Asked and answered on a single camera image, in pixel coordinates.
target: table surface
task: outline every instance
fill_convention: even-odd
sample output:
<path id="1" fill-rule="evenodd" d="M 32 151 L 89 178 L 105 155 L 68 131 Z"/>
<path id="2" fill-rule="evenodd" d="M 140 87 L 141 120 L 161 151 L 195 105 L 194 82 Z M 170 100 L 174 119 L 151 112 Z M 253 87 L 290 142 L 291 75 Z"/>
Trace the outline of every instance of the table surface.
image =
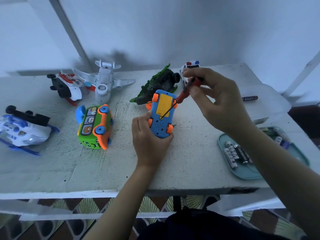
<path id="1" fill-rule="evenodd" d="M 239 86 L 261 84 L 246 64 L 210 67 L 233 79 Z M 4 113 L 8 105 L 18 110 L 31 110 L 51 117 L 50 124 L 60 133 L 43 144 L 34 146 L 42 156 L 11 151 L 0 145 L 0 199 L 22 198 L 94 198 L 113 197 L 134 171 L 137 156 L 132 144 L 132 118 L 147 112 L 145 105 L 130 103 L 158 70 L 115 72 L 116 78 L 135 78 L 136 82 L 121 91 L 113 91 L 109 106 L 114 116 L 112 144 L 105 150 L 92 150 L 80 145 L 77 137 L 76 107 L 50 90 L 45 76 L 1 78 Z M 178 84 L 176 94 L 182 90 Z M 94 104 L 94 93 L 79 102 Z M 202 116 L 191 97 L 174 113 L 174 139 L 149 190 L 215 190 L 229 188 L 266 188 L 263 180 L 240 180 L 227 168 L 217 145 L 221 131 Z M 310 160 L 310 167 L 320 172 L 320 152 L 303 130 L 285 114 L 272 125 L 282 128 Z"/>

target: black toy wheel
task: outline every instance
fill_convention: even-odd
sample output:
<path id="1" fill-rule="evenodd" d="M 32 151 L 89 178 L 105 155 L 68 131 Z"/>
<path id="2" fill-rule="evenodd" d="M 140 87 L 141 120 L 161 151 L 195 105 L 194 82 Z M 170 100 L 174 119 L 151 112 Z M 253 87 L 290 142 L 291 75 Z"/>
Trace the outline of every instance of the black toy wheel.
<path id="1" fill-rule="evenodd" d="M 178 82 L 180 81 L 180 75 L 179 75 L 179 73 L 173 73 L 173 74 L 171 75 L 171 81 L 172 81 L 173 83 L 178 83 Z"/>
<path id="2" fill-rule="evenodd" d="M 30 111 L 30 110 L 27 110 L 27 111 L 26 111 L 26 114 L 28 114 L 28 115 L 33 115 L 33 112 Z"/>
<path id="3" fill-rule="evenodd" d="M 6 109 L 5 109 L 5 112 L 7 114 L 13 114 L 15 111 L 16 111 L 16 106 L 13 106 L 13 105 L 9 105 Z"/>
<path id="4" fill-rule="evenodd" d="M 47 74 L 47 78 L 54 79 L 56 78 L 55 74 Z"/>

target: white toy airplane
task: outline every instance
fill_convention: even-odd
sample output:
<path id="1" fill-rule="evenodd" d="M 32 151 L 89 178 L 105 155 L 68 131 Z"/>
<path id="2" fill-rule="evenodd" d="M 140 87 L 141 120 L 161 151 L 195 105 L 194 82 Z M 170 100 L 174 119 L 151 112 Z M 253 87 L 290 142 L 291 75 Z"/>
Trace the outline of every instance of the white toy airplane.
<path id="1" fill-rule="evenodd" d="M 108 103 L 111 89 L 121 90 L 123 86 L 135 82 L 135 79 L 116 79 L 113 77 L 113 70 L 121 68 L 121 65 L 116 65 L 114 62 L 102 62 L 101 60 L 96 60 L 94 63 L 100 67 L 98 74 L 89 74 L 76 69 L 73 72 L 84 80 L 86 87 L 95 87 L 91 90 L 95 91 L 96 103 L 99 105 Z"/>

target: right hand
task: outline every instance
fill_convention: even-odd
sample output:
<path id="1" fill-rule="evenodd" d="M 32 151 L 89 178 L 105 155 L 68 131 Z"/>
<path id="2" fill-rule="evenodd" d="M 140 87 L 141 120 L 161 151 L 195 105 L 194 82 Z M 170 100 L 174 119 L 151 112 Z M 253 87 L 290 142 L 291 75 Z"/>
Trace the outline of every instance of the right hand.
<path id="1" fill-rule="evenodd" d="M 229 135 L 238 128 L 253 124 L 235 81 L 209 68 L 185 68 L 183 76 L 202 77 L 203 85 L 209 86 L 209 88 L 192 86 L 189 92 L 203 116 L 215 128 Z M 207 96 L 214 98 L 215 102 L 211 102 Z"/>

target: animal face sticker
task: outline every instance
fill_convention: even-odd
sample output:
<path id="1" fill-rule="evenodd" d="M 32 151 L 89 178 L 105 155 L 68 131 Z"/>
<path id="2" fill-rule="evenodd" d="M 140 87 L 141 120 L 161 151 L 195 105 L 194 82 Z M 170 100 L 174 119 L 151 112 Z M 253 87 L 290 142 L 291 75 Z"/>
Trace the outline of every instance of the animal face sticker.
<path id="1" fill-rule="evenodd" d="M 91 133 L 91 129 L 92 129 L 92 125 L 91 124 L 84 125 L 83 128 L 82 128 L 81 134 L 87 136 L 87 135 L 89 135 Z"/>
<path id="2" fill-rule="evenodd" d="M 95 115 L 97 113 L 97 107 L 92 107 L 88 109 L 87 115 Z"/>
<path id="3" fill-rule="evenodd" d="M 87 116 L 84 120 L 84 124 L 92 124 L 94 121 L 94 116 Z"/>

